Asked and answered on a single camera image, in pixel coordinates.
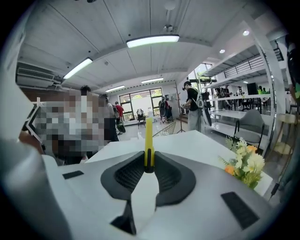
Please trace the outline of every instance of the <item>black speaker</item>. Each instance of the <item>black speaker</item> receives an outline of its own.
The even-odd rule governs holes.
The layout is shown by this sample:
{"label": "black speaker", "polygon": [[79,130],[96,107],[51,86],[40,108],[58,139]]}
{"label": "black speaker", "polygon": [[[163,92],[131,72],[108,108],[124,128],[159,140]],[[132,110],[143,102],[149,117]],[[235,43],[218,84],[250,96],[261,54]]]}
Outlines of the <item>black speaker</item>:
{"label": "black speaker", "polygon": [[258,94],[257,84],[255,82],[247,84],[247,90],[248,90],[248,95]]}

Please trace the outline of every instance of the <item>orange flower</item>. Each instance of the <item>orange flower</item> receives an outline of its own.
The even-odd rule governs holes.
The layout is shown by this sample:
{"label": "orange flower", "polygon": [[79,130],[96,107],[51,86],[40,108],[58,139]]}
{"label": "orange flower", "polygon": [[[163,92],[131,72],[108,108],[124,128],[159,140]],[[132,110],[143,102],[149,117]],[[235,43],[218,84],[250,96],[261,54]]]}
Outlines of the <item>orange flower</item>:
{"label": "orange flower", "polygon": [[233,176],[233,174],[234,174],[234,167],[233,166],[227,165],[224,170],[225,170],[225,172],[227,172],[227,173],[229,173],[230,175]]}
{"label": "orange flower", "polygon": [[249,146],[247,146],[247,149],[249,152],[256,153],[257,147],[249,145]]}

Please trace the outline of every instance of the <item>yellow pole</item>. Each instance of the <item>yellow pole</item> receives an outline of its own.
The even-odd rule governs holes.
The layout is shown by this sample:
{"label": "yellow pole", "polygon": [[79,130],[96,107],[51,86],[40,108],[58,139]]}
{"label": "yellow pole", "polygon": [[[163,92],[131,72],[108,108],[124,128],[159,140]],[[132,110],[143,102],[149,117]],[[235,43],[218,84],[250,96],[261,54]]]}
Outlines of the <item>yellow pole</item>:
{"label": "yellow pole", "polygon": [[152,118],[146,118],[146,138],[145,138],[145,172],[154,172],[154,147],[152,139]]}

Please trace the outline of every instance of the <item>black rubber pad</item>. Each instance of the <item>black rubber pad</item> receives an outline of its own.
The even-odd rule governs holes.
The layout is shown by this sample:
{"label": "black rubber pad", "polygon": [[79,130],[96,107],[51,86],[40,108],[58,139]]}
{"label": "black rubber pad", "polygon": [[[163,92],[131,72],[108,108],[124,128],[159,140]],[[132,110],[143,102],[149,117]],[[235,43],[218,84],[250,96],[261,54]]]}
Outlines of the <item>black rubber pad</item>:
{"label": "black rubber pad", "polygon": [[62,176],[65,178],[65,179],[69,179],[69,178],[74,178],[74,177],[77,177],[77,176],[80,176],[80,175],[83,175],[84,173],[81,172],[81,171],[75,171],[75,172],[68,172],[68,173],[65,173],[63,174]]}
{"label": "black rubber pad", "polygon": [[259,219],[235,192],[221,194],[221,197],[243,230]]}

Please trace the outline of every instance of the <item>railing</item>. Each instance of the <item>railing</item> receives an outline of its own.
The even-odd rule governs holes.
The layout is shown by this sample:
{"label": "railing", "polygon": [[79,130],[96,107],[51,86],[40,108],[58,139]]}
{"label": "railing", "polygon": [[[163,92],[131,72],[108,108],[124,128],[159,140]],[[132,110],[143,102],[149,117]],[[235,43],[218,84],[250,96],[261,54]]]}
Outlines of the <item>railing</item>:
{"label": "railing", "polygon": [[[274,52],[276,54],[278,61],[283,61],[283,56],[279,48],[274,49]],[[252,58],[251,60],[248,60],[246,62],[243,62],[239,65],[236,65],[235,67],[232,67],[226,71],[224,71],[225,78],[240,74],[242,72],[249,71],[251,69],[255,69],[258,67],[263,66],[263,60],[260,55],[257,55],[256,57]]]}

